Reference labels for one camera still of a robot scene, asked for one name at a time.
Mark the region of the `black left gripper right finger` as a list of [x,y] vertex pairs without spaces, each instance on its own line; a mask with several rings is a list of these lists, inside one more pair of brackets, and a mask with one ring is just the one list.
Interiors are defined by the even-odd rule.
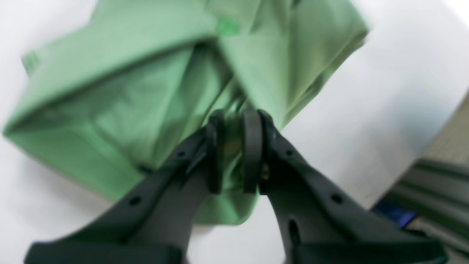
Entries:
[[437,239],[397,229],[310,166],[263,110],[243,112],[244,193],[266,195],[288,264],[444,264]]

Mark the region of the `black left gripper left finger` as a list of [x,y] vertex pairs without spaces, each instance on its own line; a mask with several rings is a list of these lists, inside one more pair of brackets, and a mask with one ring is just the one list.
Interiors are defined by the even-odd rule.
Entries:
[[26,264],[184,264],[196,214],[223,179],[224,111],[84,228],[34,243]]

